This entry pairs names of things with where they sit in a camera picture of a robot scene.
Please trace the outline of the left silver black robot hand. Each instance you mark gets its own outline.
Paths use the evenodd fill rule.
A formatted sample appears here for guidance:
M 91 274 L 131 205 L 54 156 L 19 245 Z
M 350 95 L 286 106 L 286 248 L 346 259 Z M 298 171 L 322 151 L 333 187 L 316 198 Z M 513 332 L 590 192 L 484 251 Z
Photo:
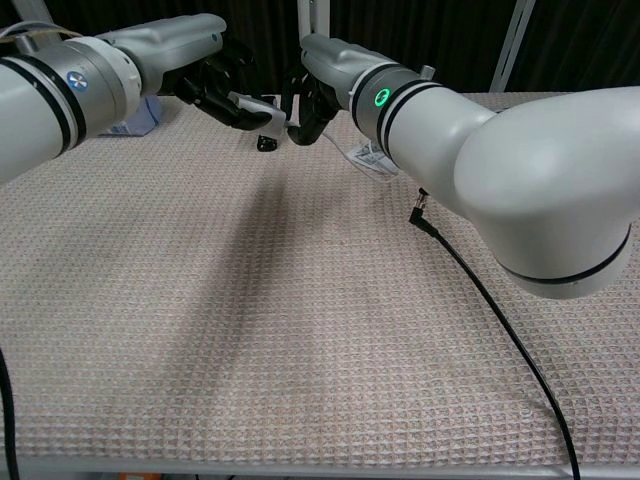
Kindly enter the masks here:
M 143 95 L 173 95 L 220 123 L 271 138 L 286 115 L 260 88 L 252 51 L 214 14 L 182 15 L 100 34 L 136 65 Z

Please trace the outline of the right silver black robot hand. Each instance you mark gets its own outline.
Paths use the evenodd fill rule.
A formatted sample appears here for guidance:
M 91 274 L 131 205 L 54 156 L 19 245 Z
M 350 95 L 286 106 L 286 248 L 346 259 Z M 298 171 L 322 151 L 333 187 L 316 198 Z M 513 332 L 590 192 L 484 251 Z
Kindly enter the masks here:
M 298 105 L 298 124 L 287 134 L 295 144 L 315 143 L 341 110 L 350 108 L 357 81 L 370 71 L 394 66 L 391 59 L 360 45 L 313 33 L 301 42 L 300 60 L 285 75 L 280 108 L 290 119 Z

